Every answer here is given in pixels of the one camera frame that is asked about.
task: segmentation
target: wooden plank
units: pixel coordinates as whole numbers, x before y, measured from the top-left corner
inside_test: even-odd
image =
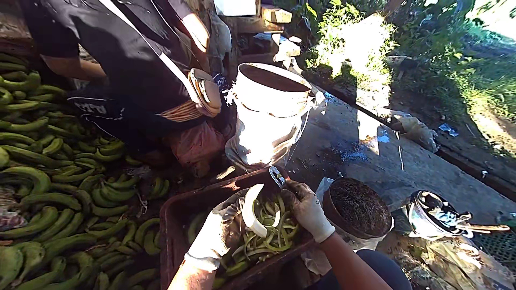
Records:
[[[442,195],[472,223],[494,224],[497,211],[516,203],[455,165],[399,136],[376,119],[337,98],[310,111],[286,168],[292,180],[316,189],[322,177],[357,179],[394,210],[414,191]]]
[[[34,42],[22,18],[0,12],[0,52],[35,55]]]
[[[254,0],[254,4],[256,5],[256,16],[261,17],[262,16],[262,0]]]
[[[273,5],[262,5],[261,18],[274,23],[290,23],[292,13]]]
[[[246,54],[238,58],[238,64],[244,62],[260,62],[273,65],[275,55],[275,53]]]
[[[281,24],[272,23],[256,16],[234,18],[238,26],[238,33],[281,33],[284,29]]]

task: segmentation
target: human hand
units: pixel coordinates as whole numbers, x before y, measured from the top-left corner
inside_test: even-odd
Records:
[[[244,224],[240,213],[245,193],[239,191],[213,208],[185,254],[186,261],[199,269],[218,269],[220,258],[240,240]]]
[[[281,190],[281,197],[291,206],[299,224],[314,236],[316,242],[321,243],[335,232],[335,227],[324,215],[315,193],[305,183],[287,180]]]

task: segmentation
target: litter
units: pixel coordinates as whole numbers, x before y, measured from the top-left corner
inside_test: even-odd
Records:
[[[447,123],[443,123],[442,125],[439,126],[439,129],[442,130],[442,131],[448,131],[450,136],[452,137],[457,137],[459,136],[459,133],[457,133],[457,131],[455,131],[450,125],[448,125]]]

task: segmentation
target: white plastic bag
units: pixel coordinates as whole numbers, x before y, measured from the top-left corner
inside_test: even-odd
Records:
[[[256,15],[254,0],[214,0],[215,10],[223,16]]]

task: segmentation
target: green plant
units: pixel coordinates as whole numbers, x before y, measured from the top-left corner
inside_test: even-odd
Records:
[[[383,59],[396,46],[391,40],[394,26],[378,14],[364,18],[364,13],[340,0],[332,0],[330,5],[319,22],[319,43],[308,53],[307,68],[329,66],[338,83],[369,92],[384,91],[391,74]]]

